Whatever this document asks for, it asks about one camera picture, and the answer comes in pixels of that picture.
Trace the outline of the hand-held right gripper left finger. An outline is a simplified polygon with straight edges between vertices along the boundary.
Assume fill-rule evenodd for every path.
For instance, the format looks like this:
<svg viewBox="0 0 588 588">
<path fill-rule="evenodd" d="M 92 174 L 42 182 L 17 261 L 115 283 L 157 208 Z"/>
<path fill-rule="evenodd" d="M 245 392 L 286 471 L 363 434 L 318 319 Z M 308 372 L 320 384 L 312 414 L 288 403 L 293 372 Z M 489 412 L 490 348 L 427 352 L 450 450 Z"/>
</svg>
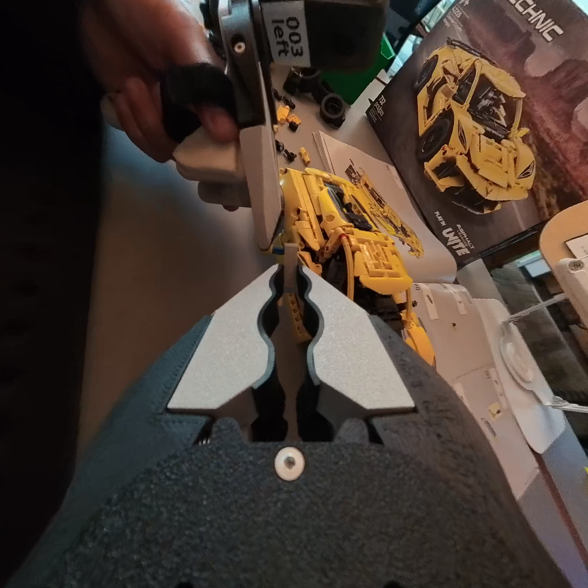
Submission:
<svg viewBox="0 0 588 588">
<path fill-rule="evenodd" d="M 271 341 L 281 298 L 274 265 L 212 315 L 181 376 L 170 412 L 259 412 L 254 394 L 275 368 Z"/>
</svg>

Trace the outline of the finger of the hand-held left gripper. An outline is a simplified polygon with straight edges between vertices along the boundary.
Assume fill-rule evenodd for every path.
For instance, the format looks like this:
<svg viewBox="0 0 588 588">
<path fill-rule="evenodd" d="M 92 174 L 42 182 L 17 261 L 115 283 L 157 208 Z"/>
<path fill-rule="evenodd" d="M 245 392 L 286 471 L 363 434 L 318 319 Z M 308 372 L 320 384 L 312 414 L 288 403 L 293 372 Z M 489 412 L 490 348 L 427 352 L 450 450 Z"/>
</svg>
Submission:
<svg viewBox="0 0 588 588">
<path fill-rule="evenodd" d="M 251 210 L 254 219 L 254 242 L 263 252 L 271 250 L 283 214 L 283 195 L 275 149 L 275 134 L 264 83 L 262 66 L 256 64 L 254 87 L 261 91 L 261 107 L 265 120 L 260 125 L 240 131 L 240 154 Z"/>
</svg>

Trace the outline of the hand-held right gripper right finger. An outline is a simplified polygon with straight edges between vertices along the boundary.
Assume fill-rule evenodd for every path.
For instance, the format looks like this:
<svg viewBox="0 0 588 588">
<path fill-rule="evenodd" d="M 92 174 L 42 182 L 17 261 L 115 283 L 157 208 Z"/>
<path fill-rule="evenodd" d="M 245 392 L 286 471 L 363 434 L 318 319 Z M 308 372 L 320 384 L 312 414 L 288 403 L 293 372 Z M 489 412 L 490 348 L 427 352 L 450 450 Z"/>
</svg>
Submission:
<svg viewBox="0 0 588 588">
<path fill-rule="evenodd" d="M 415 408 L 406 385 L 371 322 L 355 302 L 299 268 L 299 292 L 318 317 L 307 350 L 319 413 L 406 413 Z"/>
</svg>

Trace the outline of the grey perforated beam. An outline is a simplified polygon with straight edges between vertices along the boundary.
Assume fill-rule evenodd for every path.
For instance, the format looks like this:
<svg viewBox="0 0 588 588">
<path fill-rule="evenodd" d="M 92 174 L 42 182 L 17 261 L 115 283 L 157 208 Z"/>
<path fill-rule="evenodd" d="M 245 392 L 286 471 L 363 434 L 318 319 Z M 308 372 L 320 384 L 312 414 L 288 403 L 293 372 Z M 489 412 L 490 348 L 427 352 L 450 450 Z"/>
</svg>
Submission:
<svg viewBox="0 0 588 588">
<path fill-rule="evenodd" d="M 298 293 L 298 246 L 287 243 L 283 256 L 283 291 L 296 295 Z"/>
</svg>

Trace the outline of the yellow brick toy car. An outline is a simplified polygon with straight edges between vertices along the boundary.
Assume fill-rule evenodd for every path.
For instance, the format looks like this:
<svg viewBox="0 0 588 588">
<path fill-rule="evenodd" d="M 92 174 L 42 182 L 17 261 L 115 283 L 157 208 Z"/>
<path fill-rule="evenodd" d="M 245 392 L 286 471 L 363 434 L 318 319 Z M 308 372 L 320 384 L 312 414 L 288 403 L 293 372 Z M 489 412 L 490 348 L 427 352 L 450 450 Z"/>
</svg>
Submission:
<svg viewBox="0 0 588 588">
<path fill-rule="evenodd" d="M 428 364 L 436 356 L 413 308 L 414 281 L 398 245 L 424 254 L 421 241 L 365 176 L 346 179 L 306 168 L 279 170 L 283 227 L 274 246 L 296 243 L 298 261 L 383 320 Z"/>
</svg>

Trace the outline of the grey desk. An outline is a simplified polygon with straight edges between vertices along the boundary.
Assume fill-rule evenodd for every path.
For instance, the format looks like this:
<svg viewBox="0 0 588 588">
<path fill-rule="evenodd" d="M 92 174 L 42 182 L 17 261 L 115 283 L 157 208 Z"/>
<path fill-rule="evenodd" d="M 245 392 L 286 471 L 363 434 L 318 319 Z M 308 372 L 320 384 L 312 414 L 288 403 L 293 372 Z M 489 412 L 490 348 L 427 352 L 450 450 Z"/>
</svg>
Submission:
<svg viewBox="0 0 588 588">
<path fill-rule="evenodd" d="M 330 131 L 315 104 L 295 99 L 303 114 L 297 133 L 283 129 L 280 141 L 294 151 L 303 145 L 313 165 L 322 164 L 312 133 L 322 130 L 374 158 L 389 161 L 364 115 L 388 81 L 381 71 L 347 114 L 338 131 Z M 99 431 L 121 394 L 204 315 L 246 287 L 271 264 L 252 243 L 249 210 L 226 212 L 198 198 L 194 183 L 183 180 L 171 164 L 159 165 L 139 153 L 130 140 L 108 127 L 106 136 L 105 209 L 100 222 L 77 459 Z M 285 392 L 286 443 L 299 441 L 296 393 L 305 377 L 305 354 L 292 338 L 286 309 L 279 307 L 275 341 L 277 375 Z M 577 438 L 565 432 L 537 457 L 536 472 L 519 505 L 572 586 L 587 587 L 587 553 L 574 536 L 580 521 L 569 520 L 569 488 L 547 459 L 557 452 L 586 462 Z"/>
</svg>

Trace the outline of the person's left hand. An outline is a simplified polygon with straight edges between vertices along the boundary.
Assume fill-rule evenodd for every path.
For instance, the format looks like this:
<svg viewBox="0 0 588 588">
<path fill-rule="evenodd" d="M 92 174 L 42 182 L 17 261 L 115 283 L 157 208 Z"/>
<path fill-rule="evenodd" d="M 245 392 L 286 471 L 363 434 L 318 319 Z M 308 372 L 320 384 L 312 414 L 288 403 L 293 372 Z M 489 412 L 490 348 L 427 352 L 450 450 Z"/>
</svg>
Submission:
<svg viewBox="0 0 588 588">
<path fill-rule="evenodd" d="M 192 1 L 85 1 L 84 48 L 121 129 L 153 160 L 172 159 L 159 78 L 172 65 L 222 68 Z"/>
</svg>

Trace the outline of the green plastic bin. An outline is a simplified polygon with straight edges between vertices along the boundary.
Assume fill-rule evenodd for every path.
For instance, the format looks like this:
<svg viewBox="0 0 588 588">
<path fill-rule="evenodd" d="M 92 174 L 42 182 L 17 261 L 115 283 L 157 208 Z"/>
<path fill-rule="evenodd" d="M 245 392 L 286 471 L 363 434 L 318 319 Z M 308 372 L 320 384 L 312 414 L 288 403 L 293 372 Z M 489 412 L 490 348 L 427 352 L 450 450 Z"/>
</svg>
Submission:
<svg viewBox="0 0 588 588">
<path fill-rule="evenodd" d="M 380 44 L 379 54 L 371 66 L 362 71 L 326 71 L 321 81 L 332 92 L 338 94 L 348 105 L 353 105 L 375 77 L 387 70 L 395 57 L 394 50 L 387 36 L 384 35 Z"/>
</svg>

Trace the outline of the black toy tire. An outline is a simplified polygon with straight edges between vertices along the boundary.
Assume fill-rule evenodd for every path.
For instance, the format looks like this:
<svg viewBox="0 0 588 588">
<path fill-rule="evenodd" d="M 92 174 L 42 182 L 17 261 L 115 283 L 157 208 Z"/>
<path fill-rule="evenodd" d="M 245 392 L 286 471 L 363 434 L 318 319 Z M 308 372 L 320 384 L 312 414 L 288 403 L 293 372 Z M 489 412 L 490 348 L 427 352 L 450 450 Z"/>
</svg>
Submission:
<svg viewBox="0 0 588 588">
<path fill-rule="evenodd" d="M 336 93 L 326 94 L 320 104 L 320 117 L 330 127 L 339 129 L 346 119 L 345 103 Z"/>
<path fill-rule="evenodd" d="M 320 82 L 321 71 L 313 67 L 291 67 L 283 91 L 290 95 L 311 94 Z"/>
</svg>

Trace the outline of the pile of yellow black pieces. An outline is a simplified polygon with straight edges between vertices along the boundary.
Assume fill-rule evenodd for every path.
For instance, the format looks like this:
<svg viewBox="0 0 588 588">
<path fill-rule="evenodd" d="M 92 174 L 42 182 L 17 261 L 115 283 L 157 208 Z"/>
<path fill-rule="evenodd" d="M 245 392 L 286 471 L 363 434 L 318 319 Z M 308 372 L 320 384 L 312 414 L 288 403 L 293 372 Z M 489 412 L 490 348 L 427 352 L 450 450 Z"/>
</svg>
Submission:
<svg viewBox="0 0 588 588">
<path fill-rule="evenodd" d="M 301 147 L 297 152 L 290 151 L 285 147 L 285 144 L 280 141 L 277 136 L 282 128 L 287 128 L 295 133 L 302 123 L 302 120 L 295 114 L 296 104 L 287 96 L 279 93 L 275 88 L 272 90 L 275 99 L 275 110 L 277 123 L 273 125 L 273 133 L 275 136 L 276 152 L 282 154 L 289 163 L 293 163 L 299 157 L 305 167 L 310 167 L 311 157 L 308 151 Z"/>
</svg>

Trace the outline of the building instruction booklet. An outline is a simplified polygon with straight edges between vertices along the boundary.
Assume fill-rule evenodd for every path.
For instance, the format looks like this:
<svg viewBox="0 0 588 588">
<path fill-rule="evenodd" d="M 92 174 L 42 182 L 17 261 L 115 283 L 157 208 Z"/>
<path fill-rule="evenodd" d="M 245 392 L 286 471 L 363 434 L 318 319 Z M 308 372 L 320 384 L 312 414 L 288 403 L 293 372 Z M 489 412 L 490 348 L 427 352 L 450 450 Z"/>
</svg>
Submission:
<svg viewBox="0 0 588 588">
<path fill-rule="evenodd" d="M 320 131 L 313 138 L 327 172 L 354 183 L 364 178 L 376 197 L 415 233 L 422 254 L 413 255 L 398 237 L 393 240 L 414 281 L 415 313 L 435 351 L 437 371 L 474 416 L 520 501 L 539 466 L 508 405 L 481 312 L 464 287 L 450 283 L 456 277 L 456 262 L 417 214 L 392 164 Z"/>
</svg>

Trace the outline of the toy car set box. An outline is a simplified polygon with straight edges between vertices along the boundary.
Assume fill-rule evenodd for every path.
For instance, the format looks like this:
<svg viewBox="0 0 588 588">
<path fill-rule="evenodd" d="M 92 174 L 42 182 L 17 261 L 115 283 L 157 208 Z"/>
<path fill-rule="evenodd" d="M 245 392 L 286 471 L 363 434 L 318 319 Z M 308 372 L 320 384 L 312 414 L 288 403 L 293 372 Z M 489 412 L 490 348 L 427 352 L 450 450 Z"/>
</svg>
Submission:
<svg viewBox="0 0 588 588">
<path fill-rule="evenodd" d="M 455 1 L 366 112 L 458 267 L 587 200 L 587 5 Z"/>
</svg>

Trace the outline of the dark perforated panel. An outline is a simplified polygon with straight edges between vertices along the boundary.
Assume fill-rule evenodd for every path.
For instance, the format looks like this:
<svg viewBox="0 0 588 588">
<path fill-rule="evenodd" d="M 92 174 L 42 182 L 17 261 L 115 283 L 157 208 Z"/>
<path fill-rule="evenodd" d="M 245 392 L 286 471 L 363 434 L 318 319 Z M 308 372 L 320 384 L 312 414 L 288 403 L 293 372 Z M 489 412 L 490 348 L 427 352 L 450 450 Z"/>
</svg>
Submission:
<svg viewBox="0 0 588 588">
<path fill-rule="evenodd" d="M 1 587 L 77 453 L 104 148 L 82 5 L 1 1 Z"/>
</svg>

